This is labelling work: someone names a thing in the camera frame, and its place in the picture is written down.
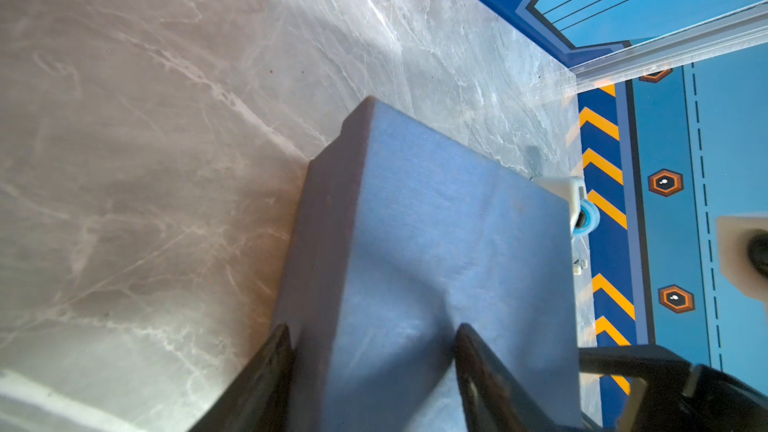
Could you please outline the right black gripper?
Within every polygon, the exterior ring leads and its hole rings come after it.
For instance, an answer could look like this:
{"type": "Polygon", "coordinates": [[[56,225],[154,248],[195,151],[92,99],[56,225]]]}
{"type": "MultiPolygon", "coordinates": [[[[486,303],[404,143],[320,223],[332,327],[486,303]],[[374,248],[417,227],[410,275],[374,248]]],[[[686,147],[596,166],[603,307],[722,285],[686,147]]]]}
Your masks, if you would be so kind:
{"type": "Polygon", "coordinates": [[[581,372],[633,378],[618,431],[765,431],[767,396],[659,345],[579,349],[581,372]]]}

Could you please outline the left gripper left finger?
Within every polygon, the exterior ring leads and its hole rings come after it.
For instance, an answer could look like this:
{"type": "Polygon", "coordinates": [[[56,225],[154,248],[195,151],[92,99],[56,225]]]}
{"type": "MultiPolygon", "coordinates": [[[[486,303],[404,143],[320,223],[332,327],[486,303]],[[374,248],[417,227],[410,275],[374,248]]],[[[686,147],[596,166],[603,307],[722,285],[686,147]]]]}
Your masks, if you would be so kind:
{"type": "Polygon", "coordinates": [[[289,328],[279,324],[191,432],[283,431],[294,365],[289,328]]]}

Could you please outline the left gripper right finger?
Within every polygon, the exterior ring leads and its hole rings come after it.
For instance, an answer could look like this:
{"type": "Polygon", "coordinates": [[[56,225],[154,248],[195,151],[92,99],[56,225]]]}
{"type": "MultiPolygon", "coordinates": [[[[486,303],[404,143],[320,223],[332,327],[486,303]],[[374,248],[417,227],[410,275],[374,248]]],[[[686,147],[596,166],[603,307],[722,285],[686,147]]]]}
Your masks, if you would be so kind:
{"type": "Polygon", "coordinates": [[[469,431],[553,431],[545,414],[468,323],[455,336],[455,368],[469,431]]]}

